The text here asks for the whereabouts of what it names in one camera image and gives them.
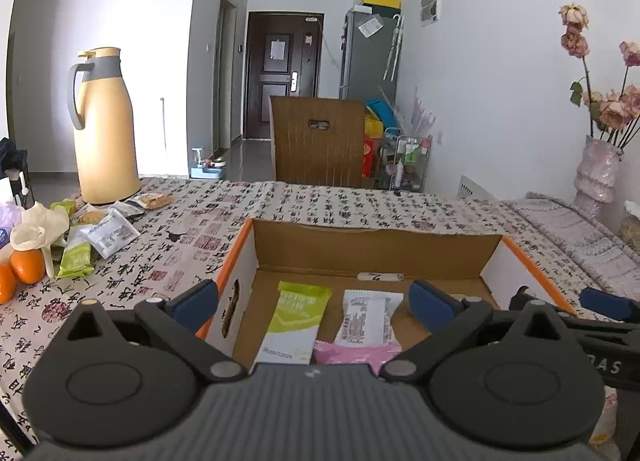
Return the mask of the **white printed snack packet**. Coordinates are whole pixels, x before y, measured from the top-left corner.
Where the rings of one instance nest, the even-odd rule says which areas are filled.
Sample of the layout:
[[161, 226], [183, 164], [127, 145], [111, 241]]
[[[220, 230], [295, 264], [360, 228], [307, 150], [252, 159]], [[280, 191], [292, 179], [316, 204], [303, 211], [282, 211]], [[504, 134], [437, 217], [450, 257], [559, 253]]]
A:
[[404, 300], [397, 292], [346, 290], [343, 320], [334, 342], [345, 347], [397, 345], [392, 317]]

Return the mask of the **green nut bar packet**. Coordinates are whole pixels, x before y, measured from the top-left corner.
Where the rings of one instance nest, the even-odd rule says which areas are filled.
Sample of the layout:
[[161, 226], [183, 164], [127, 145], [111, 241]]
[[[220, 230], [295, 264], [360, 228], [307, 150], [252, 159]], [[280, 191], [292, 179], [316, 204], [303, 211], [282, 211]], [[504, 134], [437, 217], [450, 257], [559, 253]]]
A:
[[279, 297], [253, 365], [309, 365], [332, 290], [280, 281]]

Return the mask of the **pink snack packet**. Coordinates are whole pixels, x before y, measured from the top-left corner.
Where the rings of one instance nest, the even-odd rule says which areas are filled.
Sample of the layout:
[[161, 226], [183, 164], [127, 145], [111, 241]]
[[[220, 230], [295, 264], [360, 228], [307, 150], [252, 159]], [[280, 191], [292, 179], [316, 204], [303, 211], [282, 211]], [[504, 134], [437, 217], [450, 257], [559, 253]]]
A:
[[379, 374], [383, 365], [400, 354], [397, 343], [375, 347], [347, 347], [335, 343], [314, 343], [314, 361], [319, 365], [368, 365], [374, 374]]

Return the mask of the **red cardboard snack box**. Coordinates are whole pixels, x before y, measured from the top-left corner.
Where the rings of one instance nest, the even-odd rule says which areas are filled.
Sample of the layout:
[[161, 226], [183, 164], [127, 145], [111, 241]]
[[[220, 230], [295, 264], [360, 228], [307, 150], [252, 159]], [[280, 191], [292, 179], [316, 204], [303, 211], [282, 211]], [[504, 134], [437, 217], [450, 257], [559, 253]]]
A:
[[500, 235], [331, 228], [249, 220], [224, 260], [215, 315], [198, 337], [250, 367], [267, 331], [282, 281], [331, 289], [318, 337], [330, 342], [347, 290], [406, 294], [424, 279], [453, 295], [506, 309], [519, 288], [571, 313], [558, 287], [515, 242]]

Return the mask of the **grey folded table runner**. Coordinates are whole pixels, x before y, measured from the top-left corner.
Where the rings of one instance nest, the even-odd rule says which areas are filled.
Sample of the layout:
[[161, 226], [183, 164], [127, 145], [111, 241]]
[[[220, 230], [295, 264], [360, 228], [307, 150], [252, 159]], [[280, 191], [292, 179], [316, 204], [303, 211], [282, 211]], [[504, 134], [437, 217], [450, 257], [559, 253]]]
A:
[[529, 192], [506, 203], [567, 254], [605, 292], [639, 299], [639, 255], [575, 204]]

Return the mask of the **white packet on table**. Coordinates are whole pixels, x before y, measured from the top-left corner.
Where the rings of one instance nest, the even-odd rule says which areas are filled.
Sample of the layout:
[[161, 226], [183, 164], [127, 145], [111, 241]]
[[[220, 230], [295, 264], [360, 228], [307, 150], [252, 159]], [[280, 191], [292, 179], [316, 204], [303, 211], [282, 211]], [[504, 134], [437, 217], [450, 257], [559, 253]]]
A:
[[122, 213], [111, 209], [98, 224], [86, 231], [86, 236], [102, 259], [109, 259], [138, 239], [140, 233]]

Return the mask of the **green packet on table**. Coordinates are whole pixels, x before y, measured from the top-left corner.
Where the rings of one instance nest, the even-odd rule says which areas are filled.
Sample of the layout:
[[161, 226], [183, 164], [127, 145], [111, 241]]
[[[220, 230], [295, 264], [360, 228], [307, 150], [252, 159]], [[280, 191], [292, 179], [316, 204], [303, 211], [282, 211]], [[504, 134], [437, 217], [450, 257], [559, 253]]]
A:
[[91, 263], [91, 244], [87, 241], [68, 241], [56, 278], [78, 278], [93, 273]]

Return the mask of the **pink textured vase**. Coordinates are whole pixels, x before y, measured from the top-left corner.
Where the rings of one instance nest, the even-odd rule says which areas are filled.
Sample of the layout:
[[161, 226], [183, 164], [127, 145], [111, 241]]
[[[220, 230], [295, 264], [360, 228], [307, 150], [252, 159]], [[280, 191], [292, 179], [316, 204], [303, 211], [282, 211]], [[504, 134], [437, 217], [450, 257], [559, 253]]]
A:
[[615, 199], [615, 184], [624, 151], [605, 140], [586, 136], [582, 160], [574, 178], [574, 204], [598, 221]]

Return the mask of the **orange fruit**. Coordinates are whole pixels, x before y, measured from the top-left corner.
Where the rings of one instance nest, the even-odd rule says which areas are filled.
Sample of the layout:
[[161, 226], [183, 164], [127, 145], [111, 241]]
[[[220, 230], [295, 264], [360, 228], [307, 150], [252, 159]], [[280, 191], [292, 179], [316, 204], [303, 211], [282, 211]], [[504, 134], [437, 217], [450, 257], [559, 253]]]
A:
[[35, 285], [46, 274], [40, 250], [14, 251], [10, 257], [14, 276], [25, 285]]
[[0, 264], [0, 304], [11, 301], [16, 289], [16, 278], [9, 265]]

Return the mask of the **yellow thermos jug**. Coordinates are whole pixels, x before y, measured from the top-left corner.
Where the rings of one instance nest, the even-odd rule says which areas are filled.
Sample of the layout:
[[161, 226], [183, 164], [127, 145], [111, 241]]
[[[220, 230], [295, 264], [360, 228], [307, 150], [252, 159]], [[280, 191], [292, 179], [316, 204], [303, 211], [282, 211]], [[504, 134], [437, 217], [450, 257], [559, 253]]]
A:
[[67, 80], [67, 109], [81, 197], [91, 204], [124, 200], [141, 188], [134, 144], [134, 113], [122, 78], [120, 49], [79, 55]]

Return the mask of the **cream crumpled bag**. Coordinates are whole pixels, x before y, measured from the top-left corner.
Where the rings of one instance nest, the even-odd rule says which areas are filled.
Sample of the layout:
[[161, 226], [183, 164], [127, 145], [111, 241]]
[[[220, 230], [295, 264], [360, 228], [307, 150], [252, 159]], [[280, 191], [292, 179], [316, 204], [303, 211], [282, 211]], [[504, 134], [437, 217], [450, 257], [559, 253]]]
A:
[[11, 231], [10, 244], [14, 251], [41, 251], [46, 273], [53, 278], [51, 247], [69, 228], [70, 218], [63, 207], [48, 209], [36, 202], [32, 208], [22, 212], [21, 223]]

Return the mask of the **dried pink roses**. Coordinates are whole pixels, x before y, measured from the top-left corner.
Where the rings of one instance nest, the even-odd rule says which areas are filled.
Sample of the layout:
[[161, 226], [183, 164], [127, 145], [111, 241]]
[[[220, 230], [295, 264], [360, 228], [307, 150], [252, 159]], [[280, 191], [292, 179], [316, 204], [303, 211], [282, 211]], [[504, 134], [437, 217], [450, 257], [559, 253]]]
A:
[[598, 71], [590, 57], [590, 18], [585, 6], [562, 5], [558, 10], [563, 32], [560, 45], [567, 56], [577, 60], [580, 76], [570, 83], [570, 103], [588, 112], [588, 135], [618, 151], [639, 134], [639, 10], [624, 18], [623, 28], [614, 30], [617, 68]]

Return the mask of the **wooden chair back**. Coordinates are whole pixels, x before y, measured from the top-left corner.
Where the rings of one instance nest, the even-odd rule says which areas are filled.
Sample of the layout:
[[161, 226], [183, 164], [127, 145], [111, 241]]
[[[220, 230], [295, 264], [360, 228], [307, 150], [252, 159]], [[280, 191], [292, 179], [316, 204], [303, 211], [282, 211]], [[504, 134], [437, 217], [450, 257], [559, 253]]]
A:
[[362, 185], [364, 114], [359, 100], [270, 98], [274, 179], [294, 185]]

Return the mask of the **grey refrigerator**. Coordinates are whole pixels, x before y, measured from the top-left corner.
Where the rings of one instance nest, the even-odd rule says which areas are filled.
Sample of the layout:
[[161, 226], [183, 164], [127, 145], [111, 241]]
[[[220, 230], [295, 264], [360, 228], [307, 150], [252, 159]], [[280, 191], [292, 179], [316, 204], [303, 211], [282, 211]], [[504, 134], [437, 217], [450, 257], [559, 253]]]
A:
[[345, 14], [339, 99], [386, 99], [395, 103], [391, 53], [399, 14], [388, 17], [379, 8], [354, 6]]

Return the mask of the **dark front door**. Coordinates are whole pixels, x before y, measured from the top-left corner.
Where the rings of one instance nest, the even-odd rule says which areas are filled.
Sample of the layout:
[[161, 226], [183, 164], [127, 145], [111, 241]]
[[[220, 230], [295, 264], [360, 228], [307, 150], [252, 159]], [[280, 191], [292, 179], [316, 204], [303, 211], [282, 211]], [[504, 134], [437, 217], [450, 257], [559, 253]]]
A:
[[270, 137], [273, 97], [317, 95], [323, 21], [316, 13], [248, 14], [243, 129], [247, 140]]

